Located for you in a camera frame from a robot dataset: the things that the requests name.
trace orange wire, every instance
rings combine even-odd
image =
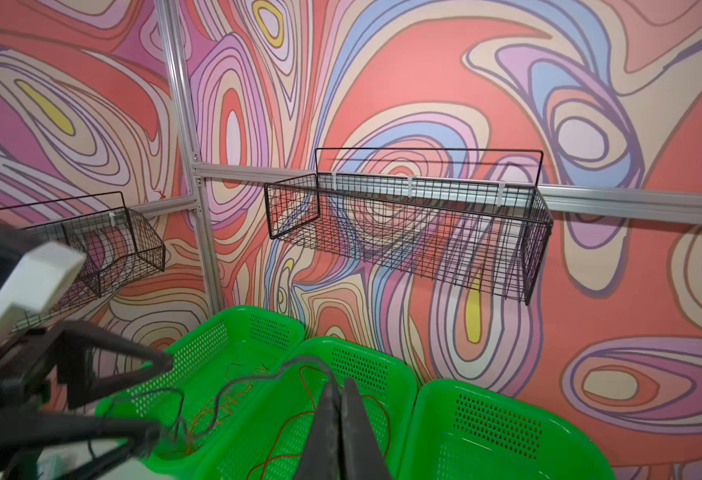
[[[385,425],[388,430],[388,443],[385,445],[385,453],[383,454],[383,457],[385,458],[385,456],[388,455],[388,447],[391,446],[391,419],[388,417],[388,412],[385,411],[383,404],[381,404],[380,401],[377,400],[374,396],[362,395],[362,398],[372,398],[373,400],[375,400],[375,403],[378,404],[380,409],[383,410],[383,413],[385,414]]]
[[[257,469],[260,468],[260,467],[263,467],[263,469],[265,469],[266,466],[268,466],[268,464],[269,464],[270,462],[273,462],[274,460],[278,460],[279,458],[300,458],[300,455],[301,455],[300,453],[295,454],[295,455],[277,455],[277,456],[271,458],[270,460],[267,460],[267,461],[265,461],[265,462],[263,462],[263,463],[261,463],[261,464],[259,464],[259,465],[256,465],[256,466],[252,467],[252,469],[250,470],[250,472],[247,473],[247,480],[250,480],[250,475],[252,474],[252,472],[254,472],[255,470],[257,470]]]
[[[273,445],[271,446],[271,450],[268,452],[268,455],[266,456],[266,462],[265,462],[266,465],[263,466],[263,468],[262,468],[262,473],[260,474],[260,480],[263,480],[263,478],[266,476],[266,467],[268,466],[268,462],[269,462],[269,459],[271,457],[271,454],[273,453],[273,449],[276,448],[276,444],[279,443],[279,437],[281,437],[282,433],[284,433],[284,428],[286,428],[287,424],[289,424],[295,418],[302,417],[302,416],[308,415],[310,413],[313,413],[313,412],[299,413],[297,415],[289,417],[287,419],[287,421],[284,422],[284,425],[282,425],[282,428],[279,430],[279,435],[276,436],[276,440],[274,441]]]

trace black cable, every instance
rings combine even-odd
[[[315,363],[317,364],[327,375],[328,381],[332,382],[334,385],[335,389],[339,389],[338,383],[335,380],[335,376],[332,374],[332,370],[329,368],[329,366],[324,363],[323,360],[316,356],[311,356],[311,355],[300,355],[297,356],[293,359],[287,360],[284,362],[281,367],[279,367],[279,371],[276,373],[261,373],[259,375],[245,375],[241,376],[239,378],[233,379],[227,384],[225,384],[217,393],[215,396],[215,404],[214,407],[212,408],[212,421],[210,424],[207,426],[207,428],[204,428],[204,430],[200,433],[197,434],[192,434],[192,432],[186,432],[186,440],[188,442],[191,442],[192,440],[202,437],[212,431],[212,429],[215,427],[215,423],[217,421],[217,412],[218,409],[220,408],[220,398],[222,397],[223,393],[227,392],[228,390],[231,389],[235,384],[241,383],[241,382],[250,382],[250,381],[261,381],[261,380],[276,380],[282,374],[291,366],[297,364],[297,363]]]
[[[228,383],[226,383],[222,388],[218,391],[217,395],[215,395],[215,403],[214,406],[212,407],[212,420],[210,421],[210,424],[204,428],[204,430],[200,433],[193,434],[192,432],[187,431],[187,426],[183,423],[183,403],[186,399],[185,394],[183,393],[182,390],[176,389],[173,387],[167,387],[167,388],[162,388],[162,389],[154,389],[154,390],[149,390],[147,392],[143,392],[134,396],[128,396],[128,397],[116,397],[113,398],[112,402],[110,405],[108,405],[108,408],[106,409],[105,413],[103,416],[108,416],[110,411],[119,403],[124,403],[124,402],[130,402],[134,400],[135,398],[141,398],[143,396],[148,396],[148,395],[153,395],[154,393],[162,393],[162,392],[174,392],[180,395],[180,405],[178,407],[177,411],[177,417],[175,417],[175,421],[173,422],[172,429],[174,429],[174,435],[173,439],[175,442],[178,441],[179,439],[179,434],[180,434],[180,426],[183,424],[183,433],[185,436],[185,441],[186,443],[190,443],[193,440],[203,437],[204,435],[210,433],[217,422],[217,415],[218,415],[218,410],[220,409],[220,398],[223,396],[224,393],[226,393],[228,390],[230,390],[235,384],[237,383],[242,383],[242,382],[251,382],[251,381],[268,381],[268,380],[276,380],[281,377],[284,372],[291,366],[298,364],[298,363],[315,363],[318,365],[318,367],[324,371],[325,375],[327,375],[328,381],[330,381],[333,385],[334,389],[337,389],[339,391],[339,386],[337,381],[335,380],[335,376],[332,374],[332,369],[329,368],[329,366],[324,363],[323,360],[316,356],[311,356],[311,355],[300,355],[297,356],[293,359],[287,360],[284,362],[280,367],[279,371],[276,373],[261,373],[257,375],[246,375],[246,376],[241,376],[239,378],[235,378],[230,380]],[[90,455],[92,456],[92,459],[96,459],[96,455],[94,453],[94,450],[92,449],[92,439],[87,440],[87,448],[90,451]]]
[[[128,397],[116,397],[111,399],[111,403],[108,405],[108,408],[106,408],[105,413],[103,414],[104,417],[107,417],[110,411],[119,403],[125,403],[125,402],[131,402],[132,400],[135,400],[136,398],[141,398],[144,396],[148,395],[153,395],[154,393],[162,393],[162,392],[170,392],[170,393],[177,393],[180,395],[180,405],[177,408],[177,417],[175,417],[175,421],[173,422],[173,429],[175,430],[175,435],[174,435],[174,440],[175,442],[178,439],[178,434],[180,433],[180,421],[182,420],[182,415],[183,415],[183,403],[186,400],[186,394],[183,393],[183,390],[176,389],[173,387],[166,387],[166,388],[161,388],[161,389],[154,389],[154,390],[148,390],[147,392],[143,393],[138,393],[137,395],[132,395]],[[87,449],[90,451],[90,455],[92,456],[92,459],[96,459],[96,455],[94,450],[92,449],[92,438],[87,439]]]

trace cable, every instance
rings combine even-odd
[[[380,400],[376,399],[372,395],[362,395],[362,398],[372,398],[375,400],[375,403],[378,404],[381,410],[383,410],[383,413],[385,414],[385,425],[388,430],[388,443],[385,445],[385,453],[383,453],[383,457],[385,458],[388,455],[388,448],[391,446],[391,418],[388,417],[388,412],[385,410],[385,407],[383,406],[382,403],[380,403]]]
[[[276,380],[276,379],[279,379],[279,377],[281,377],[289,367],[291,367],[297,363],[308,363],[308,362],[315,363],[319,367],[321,367],[321,369],[327,375],[327,378],[329,379],[329,381],[332,382],[332,384],[335,386],[336,389],[339,389],[338,383],[335,380],[335,376],[332,374],[332,370],[330,370],[329,366],[326,363],[324,363],[323,360],[321,360],[315,356],[300,355],[300,356],[297,356],[295,358],[292,358],[292,359],[284,362],[279,367],[279,371],[276,373],[260,374],[260,375],[245,375],[245,376],[241,376],[237,379],[233,379],[230,382],[228,382],[227,384],[225,384],[218,391],[217,395],[215,396],[215,402],[214,402],[214,405],[212,407],[212,420],[210,421],[210,424],[206,428],[204,428],[204,430],[202,430],[201,433],[191,434],[190,432],[188,432],[186,435],[186,439],[188,441],[195,440],[196,438],[202,437],[202,436],[204,436],[212,431],[212,429],[215,427],[215,424],[217,422],[217,413],[218,413],[218,409],[220,408],[220,398],[222,397],[222,395],[225,392],[230,390],[235,384],[242,383],[242,382],[249,382],[252,380],[257,381],[257,382],[267,381],[267,380]]]
[[[183,403],[186,400],[186,394],[183,393],[183,390],[172,388],[172,387],[167,387],[167,388],[162,388],[162,389],[148,390],[147,392],[138,393],[136,395],[132,395],[132,396],[128,396],[128,397],[112,398],[111,403],[108,405],[108,408],[106,408],[106,411],[103,414],[103,416],[107,417],[108,414],[110,413],[110,411],[116,405],[118,405],[120,403],[131,402],[132,400],[135,400],[136,398],[141,398],[144,396],[153,395],[155,393],[162,393],[162,392],[170,392],[170,393],[176,393],[176,394],[180,395],[180,405],[177,408],[177,417],[175,417],[175,421],[173,422],[173,428],[175,430],[174,441],[177,442],[178,434],[180,433],[180,423],[183,419],[183,417],[182,417]],[[92,449],[92,438],[87,439],[87,450],[90,451],[90,455],[92,456],[92,459],[95,460],[97,458],[97,456],[95,455],[95,452]]]

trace colorful swirl pattern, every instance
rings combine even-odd
[[[702,193],[702,2],[179,4],[202,161],[314,168],[348,146],[320,168],[531,181],[532,157],[411,148],[539,148],[544,183]],[[0,205],[182,194],[168,92],[152,2],[0,0]],[[547,408],[621,480],[702,478],[702,226],[558,216],[525,306],[271,241],[261,185],[208,188],[227,306]],[[153,225],[167,272],[75,318],[161,348],[210,312],[191,218]]]

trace metal bracket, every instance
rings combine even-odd
[[[159,33],[164,46],[164,55],[170,90],[178,118],[178,134],[183,158],[183,170],[188,192],[196,199],[196,244],[204,278],[204,289],[210,302],[210,314],[223,308],[220,273],[217,269],[215,239],[212,236],[212,220],[207,203],[204,179],[195,175],[194,167],[199,163],[199,139],[196,136],[196,120],[193,116],[190,82],[183,40],[180,32],[180,13],[175,0],[156,0],[156,16]]]

